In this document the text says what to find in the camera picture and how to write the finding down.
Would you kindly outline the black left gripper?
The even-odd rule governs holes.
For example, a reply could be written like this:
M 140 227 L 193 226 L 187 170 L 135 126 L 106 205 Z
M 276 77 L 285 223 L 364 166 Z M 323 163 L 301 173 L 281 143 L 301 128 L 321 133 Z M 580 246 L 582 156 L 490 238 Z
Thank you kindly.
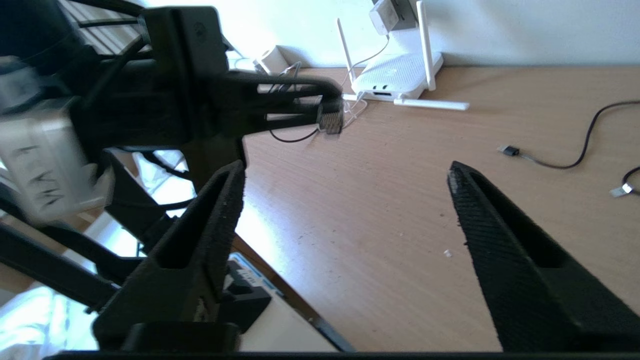
M 240 103 L 281 105 L 321 97 L 340 103 L 326 77 L 278 77 L 230 71 L 213 6 L 138 8 L 142 35 L 107 58 L 83 45 L 75 76 L 75 129 L 87 159 L 105 166 L 109 148 L 179 150 L 199 191 L 220 168 L 245 159 L 242 136 L 315 125 L 317 112 L 240 112 Z M 292 91 L 260 92 L 261 85 Z

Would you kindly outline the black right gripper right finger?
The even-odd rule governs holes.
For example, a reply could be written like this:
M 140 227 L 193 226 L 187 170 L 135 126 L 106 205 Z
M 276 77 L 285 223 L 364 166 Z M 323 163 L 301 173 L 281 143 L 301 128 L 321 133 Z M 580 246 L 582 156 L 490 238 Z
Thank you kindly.
M 639 351 L 639 316 L 480 171 L 454 161 L 447 183 L 504 351 Z

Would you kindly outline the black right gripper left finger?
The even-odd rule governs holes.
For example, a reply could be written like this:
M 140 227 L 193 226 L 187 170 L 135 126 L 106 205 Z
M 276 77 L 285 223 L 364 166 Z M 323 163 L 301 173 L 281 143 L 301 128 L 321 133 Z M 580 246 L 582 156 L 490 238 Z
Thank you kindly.
M 94 321 L 101 351 L 238 349 L 238 326 L 220 321 L 218 312 L 245 180 L 243 162 L 234 161 L 202 187 Z

